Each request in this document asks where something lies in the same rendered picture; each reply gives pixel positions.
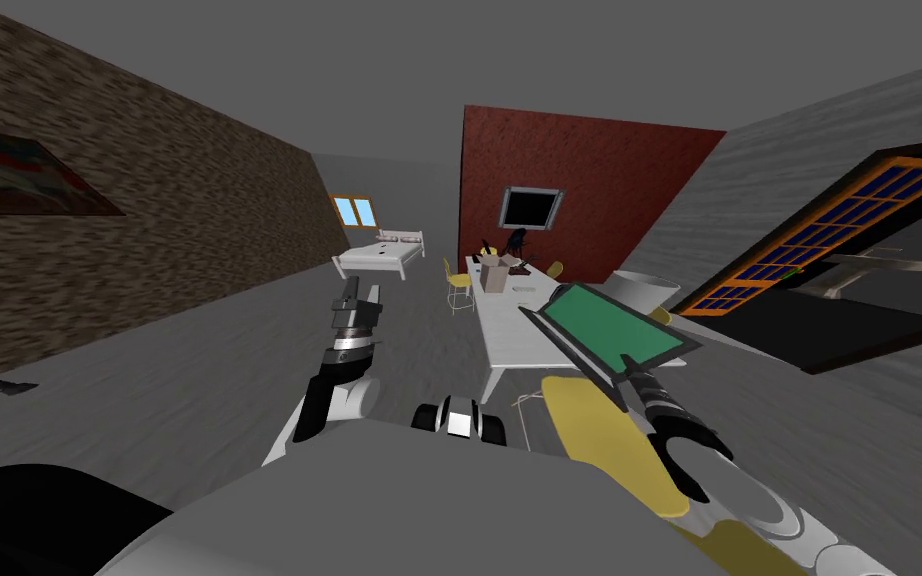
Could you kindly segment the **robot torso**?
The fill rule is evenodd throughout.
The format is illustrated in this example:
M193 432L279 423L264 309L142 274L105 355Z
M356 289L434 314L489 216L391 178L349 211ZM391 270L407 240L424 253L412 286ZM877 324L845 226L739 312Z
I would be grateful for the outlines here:
M173 513L97 576L728 576L603 471L353 420Z

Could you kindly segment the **orange framed window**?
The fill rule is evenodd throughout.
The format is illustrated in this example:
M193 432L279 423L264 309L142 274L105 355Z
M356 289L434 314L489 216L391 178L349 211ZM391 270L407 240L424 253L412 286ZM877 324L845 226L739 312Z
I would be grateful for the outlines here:
M330 199L343 228L379 228L374 207L369 197L331 195Z

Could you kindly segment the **white long table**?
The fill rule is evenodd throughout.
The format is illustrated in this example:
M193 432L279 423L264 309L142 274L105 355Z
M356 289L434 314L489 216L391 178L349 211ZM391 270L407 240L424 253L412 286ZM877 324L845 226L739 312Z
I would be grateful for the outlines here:
M511 255L479 254L466 261L489 362L481 403L488 403L507 370L576 368L518 310L519 305L540 308L564 283L535 269L527 275L510 275L519 263ZM682 366L685 355L660 367Z

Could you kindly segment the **grey framed black screen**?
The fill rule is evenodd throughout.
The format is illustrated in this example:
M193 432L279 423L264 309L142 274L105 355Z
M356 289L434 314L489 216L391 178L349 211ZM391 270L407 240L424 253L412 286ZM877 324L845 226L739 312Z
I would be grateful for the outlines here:
M561 189L508 186L503 192L498 227L550 230L564 194Z

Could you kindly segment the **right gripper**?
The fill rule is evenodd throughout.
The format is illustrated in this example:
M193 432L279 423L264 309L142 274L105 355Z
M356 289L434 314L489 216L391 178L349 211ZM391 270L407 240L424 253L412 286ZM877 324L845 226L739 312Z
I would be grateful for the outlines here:
M629 382L642 402L651 402L660 398L660 382L645 370L631 356L620 356L624 364L625 379Z

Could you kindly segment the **dark framed wall picture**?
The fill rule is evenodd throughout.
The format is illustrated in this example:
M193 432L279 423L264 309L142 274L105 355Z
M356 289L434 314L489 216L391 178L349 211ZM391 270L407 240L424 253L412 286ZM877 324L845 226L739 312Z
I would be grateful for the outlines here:
M121 216L39 142L0 133L0 216Z

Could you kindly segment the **white bed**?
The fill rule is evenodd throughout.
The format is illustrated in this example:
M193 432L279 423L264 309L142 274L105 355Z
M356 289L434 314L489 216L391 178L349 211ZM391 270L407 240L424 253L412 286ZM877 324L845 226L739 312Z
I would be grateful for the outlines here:
M348 249L339 256L333 256L331 261L344 280L347 279L347 270L365 270L396 272L404 281L406 266L419 257L425 257L422 231L379 229L375 243Z

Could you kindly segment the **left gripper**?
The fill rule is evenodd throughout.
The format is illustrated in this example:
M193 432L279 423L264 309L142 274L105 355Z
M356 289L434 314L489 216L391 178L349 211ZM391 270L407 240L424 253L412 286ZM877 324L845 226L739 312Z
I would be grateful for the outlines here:
M332 303L332 328L338 336L370 336L377 325L383 306L380 286L372 285L365 300L358 299L360 278L349 276L340 299Z

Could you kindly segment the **white round tub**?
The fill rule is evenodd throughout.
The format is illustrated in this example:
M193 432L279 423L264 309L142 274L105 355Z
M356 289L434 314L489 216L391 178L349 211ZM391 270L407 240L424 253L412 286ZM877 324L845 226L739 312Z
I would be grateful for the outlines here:
M616 270L600 291L632 310L648 315L681 289L667 279L628 270Z

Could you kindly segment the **yellow chair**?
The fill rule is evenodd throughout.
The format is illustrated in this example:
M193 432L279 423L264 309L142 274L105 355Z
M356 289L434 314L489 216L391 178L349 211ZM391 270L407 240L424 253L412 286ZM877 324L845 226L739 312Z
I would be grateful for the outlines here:
M448 283L447 302L452 314L463 308L475 306L472 294L472 281L468 274L453 273L447 257L443 258L445 276Z
M605 472L729 576L811 576L722 505L682 494L644 431L591 380L547 376L541 384L512 403L524 446L531 447L524 404L541 400L567 456Z

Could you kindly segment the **orange door with blue panes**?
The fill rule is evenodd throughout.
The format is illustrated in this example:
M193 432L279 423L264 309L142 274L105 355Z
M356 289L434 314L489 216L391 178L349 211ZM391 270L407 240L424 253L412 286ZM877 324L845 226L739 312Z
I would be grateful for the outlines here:
M922 158L874 154L694 290L672 312L720 317L922 197Z

